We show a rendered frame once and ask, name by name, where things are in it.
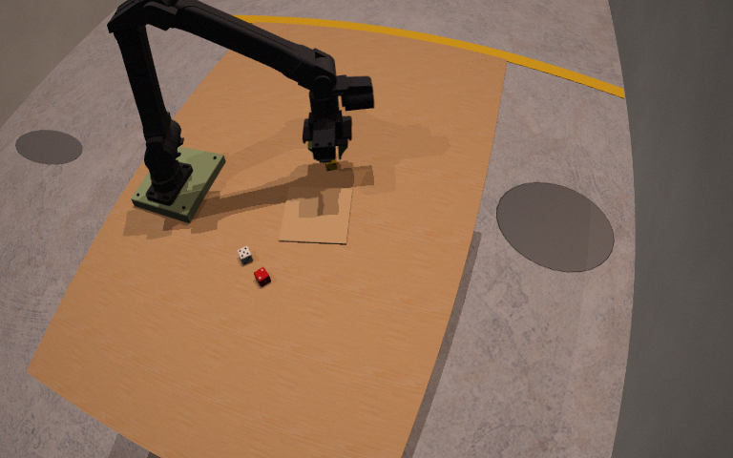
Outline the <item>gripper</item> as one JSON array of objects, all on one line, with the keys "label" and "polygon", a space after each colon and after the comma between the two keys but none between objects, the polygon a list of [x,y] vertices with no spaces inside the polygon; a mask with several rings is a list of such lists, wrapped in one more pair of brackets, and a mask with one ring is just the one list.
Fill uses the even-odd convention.
[{"label": "gripper", "polygon": [[[321,118],[321,117],[315,116],[313,113],[311,114],[316,119],[329,120],[335,117],[339,113],[339,111],[340,110],[338,110],[336,114],[328,118]],[[341,160],[342,154],[348,147],[348,140],[350,141],[352,139],[352,118],[351,116],[343,116],[343,127],[344,127],[343,138],[336,139],[336,146],[338,146],[338,152],[339,152],[339,160]],[[309,135],[308,118],[304,120],[304,130],[303,130],[303,143],[305,143],[306,141],[308,141],[308,150],[312,152],[312,140],[310,140],[310,135]]]}]

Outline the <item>white die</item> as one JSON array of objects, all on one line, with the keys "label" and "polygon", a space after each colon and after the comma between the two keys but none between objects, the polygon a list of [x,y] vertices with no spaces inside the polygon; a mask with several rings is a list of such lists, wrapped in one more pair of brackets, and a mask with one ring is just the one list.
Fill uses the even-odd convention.
[{"label": "white die", "polygon": [[249,251],[248,246],[242,247],[238,250],[238,254],[241,258],[241,262],[243,265],[247,264],[248,262],[253,261],[252,255]]}]

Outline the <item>red die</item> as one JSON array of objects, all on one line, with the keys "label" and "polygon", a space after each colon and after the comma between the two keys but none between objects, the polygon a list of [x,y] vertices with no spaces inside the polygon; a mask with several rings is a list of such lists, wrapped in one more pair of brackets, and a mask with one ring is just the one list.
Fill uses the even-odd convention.
[{"label": "red die", "polygon": [[264,267],[254,272],[254,276],[261,287],[271,282],[271,279]]}]

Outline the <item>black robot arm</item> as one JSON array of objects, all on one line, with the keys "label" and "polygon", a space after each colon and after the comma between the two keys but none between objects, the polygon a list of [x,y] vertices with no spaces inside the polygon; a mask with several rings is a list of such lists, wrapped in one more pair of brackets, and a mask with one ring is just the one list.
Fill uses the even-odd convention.
[{"label": "black robot arm", "polygon": [[150,201],[172,205],[193,168],[182,162],[178,166],[178,147],[184,137],[180,137],[179,124],[166,112],[146,25],[142,24],[164,31],[171,25],[188,31],[261,62],[308,89],[310,140],[313,138],[313,158],[320,163],[336,158],[336,139],[343,138],[342,110],[329,120],[316,119],[311,113],[324,118],[335,115],[338,96],[346,111],[374,108],[371,78],[346,74],[336,77],[334,58],[316,48],[288,41],[199,0],[127,0],[118,6],[107,27],[120,48],[143,127],[144,163],[152,181],[146,192]]}]

